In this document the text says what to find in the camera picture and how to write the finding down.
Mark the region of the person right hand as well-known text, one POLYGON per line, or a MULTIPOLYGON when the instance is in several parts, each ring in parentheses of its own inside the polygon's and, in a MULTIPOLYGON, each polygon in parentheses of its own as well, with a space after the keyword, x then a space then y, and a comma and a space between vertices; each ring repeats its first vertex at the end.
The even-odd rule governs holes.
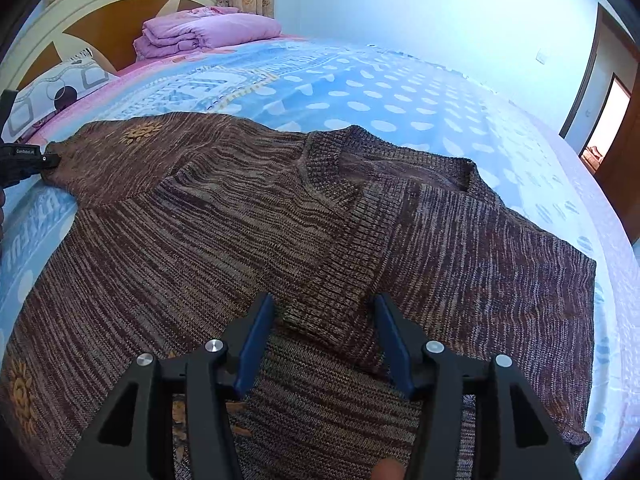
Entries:
POLYGON ((371 471, 371 480, 402 480, 405 478, 405 467, 393 458, 380 460, 371 471))

